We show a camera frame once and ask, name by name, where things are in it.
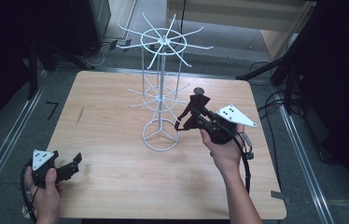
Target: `black curtain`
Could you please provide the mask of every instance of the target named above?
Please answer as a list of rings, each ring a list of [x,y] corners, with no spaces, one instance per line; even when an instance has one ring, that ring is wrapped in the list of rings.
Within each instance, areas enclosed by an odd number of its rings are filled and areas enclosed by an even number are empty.
[[[321,145],[349,169],[349,0],[318,1],[316,10],[319,21],[292,62],[329,132]]]

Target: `black cable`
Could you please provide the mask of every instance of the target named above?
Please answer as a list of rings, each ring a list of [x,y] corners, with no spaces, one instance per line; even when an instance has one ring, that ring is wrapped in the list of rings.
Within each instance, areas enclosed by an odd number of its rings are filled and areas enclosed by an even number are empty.
[[[254,65],[258,64],[258,63],[270,63],[270,62],[256,62],[256,63],[252,63],[252,64],[250,64],[250,66],[249,66],[249,72],[252,72],[252,67],[253,67]]]
[[[241,137],[242,144],[244,144],[244,151],[245,151],[245,146],[246,146],[246,144],[244,143],[244,138],[241,136],[241,133],[238,133],[238,132],[237,132],[237,134],[238,134],[239,137]]]
[[[187,0],[184,0],[184,3],[183,3],[183,12],[182,12],[182,15],[181,15],[181,22],[180,22],[180,34],[182,35],[183,34],[183,21],[184,21],[184,12],[186,11],[186,3],[187,3]],[[178,41],[177,43],[180,43],[181,40],[183,38],[180,36],[178,38]],[[177,48],[178,44],[174,45],[172,48],[175,49]]]
[[[267,118],[270,114],[276,112],[280,108],[280,106],[283,105],[283,104],[284,104],[284,102],[278,103],[278,104],[275,105],[275,107],[273,107],[273,108],[271,108],[269,110],[267,110],[268,107],[265,107],[265,114],[261,118],[259,118],[259,119],[263,120],[263,119]]]
[[[39,190],[40,187],[41,187],[41,183],[42,183],[42,182],[40,182],[40,183],[38,184],[38,187],[37,187],[37,189],[35,190],[35,193],[33,194],[32,200],[30,201],[31,203],[33,203],[33,200],[35,199],[35,195],[37,194],[38,190]]]
[[[29,214],[30,219],[33,223],[37,222],[37,218],[35,217],[35,207],[33,206],[33,203],[29,201],[27,195],[26,195],[26,189],[25,189],[25,174],[26,169],[28,166],[32,165],[32,160],[29,160],[26,164],[23,165],[21,169],[21,194],[24,201],[24,205],[26,207],[26,213]]]
[[[280,91],[276,91],[274,92],[273,94],[271,94],[267,100],[265,101],[265,105],[268,104],[269,100],[271,99],[271,97],[273,97],[275,94],[277,94],[278,92]],[[268,110],[267,110],[267,107],[265,107],[265,114],[267,115],[268,114]],[[279,175],[279,166],[278,166],[278,162],[277,162],[277,150],[276,150],[276,141],[274,139],[274,134],[273,134],[273,130],[272,130],[272,125],[271,125],[271,122],[270,122],[270,119],[269,119],[269,116],[266,116],[267,117],[267,122],[268,122],[268,127],[270,129],[270,132],[271,132],[271,137],[272,137],[272,147],[273,147],[273,162],[274,162],[274,166],[275,166],[275,171],[276,171],[276,178],[277,178],[277,182],[279,184],[279,189],[280,191],[282,191],[282,182],[280,180],[280,175]]]
[[[236,146],[238,146],[239,150],[241,150],[241,158],[242,161],[244,162],[244,172],[245,172],[245,183],[244,186],[246,187],[247,193],[250,193],[250,180],[251,180],[251,173],[250,173],[250,166],[248,164],[248,160],[246,157],[246,153],[244,152],[244,148],[241,146],[241,144],[239,143],[238,139],[236,139],[236,134],[233,135],[226,127],[224,127],[223,125],[221,125],[220,123],[217,123],[217,126],[222,129],[224,132],[226,132],[227,134],[229,134],[233,141],[235,142]]]
[[[98,50],[96,50],[96,51],[99,51],[99,50],[101,50],[101,49],[104,49],[104,48],[106,48],[107,46],[110,46],[110,45],[111,45],[111,42],[103,42],[102,45],[101,45],[101,47],[100,47]],[[88,55],[87,57],[81,57],[81,59],[88,59],[88,58],[90,58],[92,55],[93,55],[93,53],[90,54],[90,55]]]
[[[262,109],[265,109],[265,107],[271,106],[271,105],[280,105],[285,99],[279,99],[279,100],[275,100],[272,101],[270,103],[268,103],[267,105],[261,106],[257,109],[257,111],[259,112]]]

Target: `finger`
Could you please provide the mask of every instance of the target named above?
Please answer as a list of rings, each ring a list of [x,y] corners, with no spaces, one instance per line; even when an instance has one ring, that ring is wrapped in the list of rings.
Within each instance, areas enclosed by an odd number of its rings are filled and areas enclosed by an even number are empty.
[[[46,190],[53,192],[56,190],[56,170],[54,168],[50,168],[46,175]]]
[[[63,185],[56,185],[56,190],[58,190],[58,192],[61,194],[62,192],[64,192],[64,186]]]
[[[25,180],[26,180],[26,185],[28,187],[33,185],[32,167],[31,166],[26,167]]]
[[[209,133],[204,129],[201,129],[201,138],[205,146],[209,147],[212,144]]]
[[[243,124],[236,125],[236,131],[238,133],[244,133],[244,125]]]

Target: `wire display rack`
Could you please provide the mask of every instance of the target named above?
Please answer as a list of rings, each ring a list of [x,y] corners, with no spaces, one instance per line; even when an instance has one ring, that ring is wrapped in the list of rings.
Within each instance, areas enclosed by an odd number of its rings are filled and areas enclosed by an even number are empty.
[[[134,92],[136,94],[140,94],[143,96],[143,103],[139,105],[128,105],[128,107],[136,107],[136,106],[146,106],[148,109],[153,111],[153,116],[151,121],[149,121],[143,132],[142,137],[143,141],[146,143],[148,147],[154,149],[156,151],[167,151],[173,148],[180,138],[180,133],[168,133],[169,130],[167,127],[173,131],[175,128],[175,123],[169,119],[166,119],[162,116],[162,113],[169,112],[175,120],[177,120],[177,116],[173,112],[173,108],[178,104],[187,104],[188,102],[179,101],[177,98],[178,92],[185,89],[182,87],[179,89],[179,80],[181,73],[181,66],[184,64],[185,66],[191,67],[184,58],[184,51],[186,48],[197,48],[197,49],[211,49],[212,47],[202,47],[196,45],[190,45],[187,42],[186,36],[193,35],[199,33],[203,27],[199,30],[187,33],[180,34],[179,32],[173,30],[173,25],[175,22],[175,15],[172,19],[172,22],[169,28],[155,28],[151,22],[146,18],[145,14],[143,14],[145,21],[151,27],[151,29],[145,31],[144,33],[135,32],[130,29],[126,29],[119,25],[124,31],[131,32],[137,35],[140,35],[140,44],[138,45],[130,45],[130,46],[120,46],[117,45],[120,49],[132,49],[132,48],[141,48],[142,49],[142,75],[143,75],[143,90],[142,91],[134,91],[127,88],[128,91]],[[157,62],[157,72],[156,72],[156,80],[153,84],[152,81],[146,76],[145,73],[145,50],[152,53],[154,56],[147,67],[147,70],[151,69],[154,62]],[[166,67],[166,57],[168,56],[177,56],[180,60],[177,80],[175,88],[170,88],[166,85],[166,78],[168,73],[165,71]],[[153,139],[164,138],[169,140],[171,144],[169,146],[157,146],[154,145],[157,141],[152,141]]]

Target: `wrist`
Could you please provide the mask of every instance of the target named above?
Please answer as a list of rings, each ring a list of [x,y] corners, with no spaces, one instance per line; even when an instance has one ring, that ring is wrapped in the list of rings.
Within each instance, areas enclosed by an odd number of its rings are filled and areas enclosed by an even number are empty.
[[[37,217],[37,224],[56,224],[59,222],[59,217],[55,215]]]
[[[230,170],[230,171],[224,171],[221,173],[221,175],[223,176],[224,182],[233,182],[236,180],[242,180],[241,178],[241,172],[239,171],[239,169],[236,170]]]

